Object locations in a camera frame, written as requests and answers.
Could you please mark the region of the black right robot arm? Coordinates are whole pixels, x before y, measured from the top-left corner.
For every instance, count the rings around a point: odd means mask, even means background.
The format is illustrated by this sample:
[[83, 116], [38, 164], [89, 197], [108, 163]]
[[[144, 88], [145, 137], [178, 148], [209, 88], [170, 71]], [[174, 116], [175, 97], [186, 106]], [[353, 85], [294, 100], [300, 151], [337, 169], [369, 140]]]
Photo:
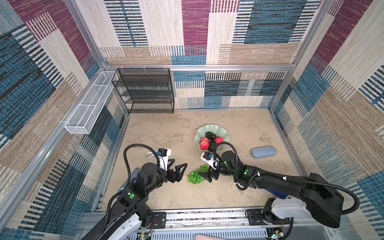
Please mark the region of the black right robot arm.
[[265, 203], [261, 215], [267, 224], [291, 218], [312, 218], [324, 226], [339, 228], [341, 216], [346, 214], [344, 197], [340, 193], [346, 189], [328, 183], [318, 174], [300, 177], [272, 173], [243, 164], [232, 151], [221, 155], [204, 152], [201, 160], [209, 167], [196, 176], [209, 182], [218, 180], [221, 175], [230, 176], [234, 177], [240, 191], [265, 189], [286, 195], [286, 198], [269, 198]]

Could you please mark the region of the red fake peach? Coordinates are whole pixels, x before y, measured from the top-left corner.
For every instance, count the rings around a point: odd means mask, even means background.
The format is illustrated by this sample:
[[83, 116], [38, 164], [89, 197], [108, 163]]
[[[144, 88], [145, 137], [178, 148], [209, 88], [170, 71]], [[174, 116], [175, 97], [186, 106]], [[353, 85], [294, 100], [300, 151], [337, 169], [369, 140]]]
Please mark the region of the red fake peach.
[[216, 138], [215, 138], [215, 142], [216, 142], [217, 144], [222, 143], [223, 141], [224, 141], [224, 139], [223, 139], [222, 137], [216, 137]]

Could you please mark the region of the green scalloped fruit bowl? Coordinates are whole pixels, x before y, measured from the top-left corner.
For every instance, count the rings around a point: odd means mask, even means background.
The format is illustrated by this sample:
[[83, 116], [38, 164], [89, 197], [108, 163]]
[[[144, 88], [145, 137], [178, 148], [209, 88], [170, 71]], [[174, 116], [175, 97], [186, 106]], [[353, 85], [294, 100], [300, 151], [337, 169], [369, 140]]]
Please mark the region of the green scalloped fruit bowl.
[[207, 151], [211, 146], [211, 150], [215, 144], [220, 142], [231, 142], [227, 130], [218, 125], [204, 125], [196, 131], [194, 141], [200, 151]]

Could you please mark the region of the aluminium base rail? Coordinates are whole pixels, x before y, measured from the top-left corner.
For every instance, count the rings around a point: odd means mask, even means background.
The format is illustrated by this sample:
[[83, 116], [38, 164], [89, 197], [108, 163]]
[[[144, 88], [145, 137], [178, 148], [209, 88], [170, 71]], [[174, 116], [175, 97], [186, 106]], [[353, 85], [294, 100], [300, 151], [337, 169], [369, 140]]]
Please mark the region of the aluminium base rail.
[[276, 231], [289, 234], [289, 240], [339, 240], [338, 231], [313, 219], [295, 218], [267, 224], [260, 207], [155, 210], [155, 229], [139, 229], [138, 217], [119, 227], [128, 240], [142, 239], [151, 234], [153, 240], [193, 240], [197, 235], [210, 239], [266, 240]]

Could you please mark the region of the dark fake avocado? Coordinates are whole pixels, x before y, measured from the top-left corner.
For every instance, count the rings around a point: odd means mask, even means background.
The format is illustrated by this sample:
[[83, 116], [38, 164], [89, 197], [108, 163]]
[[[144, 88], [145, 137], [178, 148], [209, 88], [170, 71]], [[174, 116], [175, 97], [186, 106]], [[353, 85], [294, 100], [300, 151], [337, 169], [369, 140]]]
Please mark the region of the dark fake avocado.
[[216, 149], [216, 146], [217, 146], [217, 143], [215, 140], [212, 140], [209, 142], [209, 147], [208, 147], [208, 151], [213, 153]]
[[206, 132], [205, 137], [208, 138], [210, 141], [214, 141], [217, 135], [212, 132]]

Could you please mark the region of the blue-grey oblong case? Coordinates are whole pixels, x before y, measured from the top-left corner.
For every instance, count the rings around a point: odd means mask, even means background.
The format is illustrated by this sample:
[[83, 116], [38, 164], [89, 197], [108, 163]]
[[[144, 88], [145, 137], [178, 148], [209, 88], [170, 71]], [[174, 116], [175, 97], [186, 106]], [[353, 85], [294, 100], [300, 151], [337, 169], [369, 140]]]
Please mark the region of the blue-grey oblong case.
[[255, 159], [274, 156], [277, 153], [278, 151], [274, 146], [257, 147], [251, 150], [251, 155]]

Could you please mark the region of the red fake apple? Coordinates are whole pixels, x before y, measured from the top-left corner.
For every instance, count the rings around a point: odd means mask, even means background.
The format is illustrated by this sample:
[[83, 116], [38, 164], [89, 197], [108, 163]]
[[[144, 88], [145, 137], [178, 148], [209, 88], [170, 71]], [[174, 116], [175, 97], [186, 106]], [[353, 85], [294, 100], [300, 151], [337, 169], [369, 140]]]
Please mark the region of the red fake apple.
[[208, 150], [209, 143], [208, 142], [200, 142], [200, 148], [205, 151]]

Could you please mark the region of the green fake grape bunch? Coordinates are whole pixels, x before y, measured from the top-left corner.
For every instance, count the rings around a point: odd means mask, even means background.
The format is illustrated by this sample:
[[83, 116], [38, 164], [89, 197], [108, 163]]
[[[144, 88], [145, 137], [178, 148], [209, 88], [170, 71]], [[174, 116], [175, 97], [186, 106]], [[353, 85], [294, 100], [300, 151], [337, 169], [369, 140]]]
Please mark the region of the green fake grape bunch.
[[199, 184], [205, 181], [206, 179], [202, 177], [199, 173], [207, 173], [209, 170], [209, 165], [200, 165], [200, 167], [194, 171], [192, 171], [190, 174], [188, 174], [188, 182], [191, 184]]

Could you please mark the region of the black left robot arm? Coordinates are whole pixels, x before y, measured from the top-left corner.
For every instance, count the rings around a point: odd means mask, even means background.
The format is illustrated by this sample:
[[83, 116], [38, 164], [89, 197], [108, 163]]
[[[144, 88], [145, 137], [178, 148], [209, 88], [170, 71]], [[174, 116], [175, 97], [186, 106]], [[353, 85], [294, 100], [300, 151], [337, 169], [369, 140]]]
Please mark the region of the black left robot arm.
[[140, 228], [148, 228], [153, 223], [153, 211], [146, 204], [149, 194], [160, 188], [162, 174], [171, 183], [179, 182], [187, 164], [164, 171], [158, 164], [146, 163], [139, 170], [134, 182], [126, 186], [116, 197], [117, 201], [108, 207], [106, 215], [83, 237], [84, 240], [126, 240]]

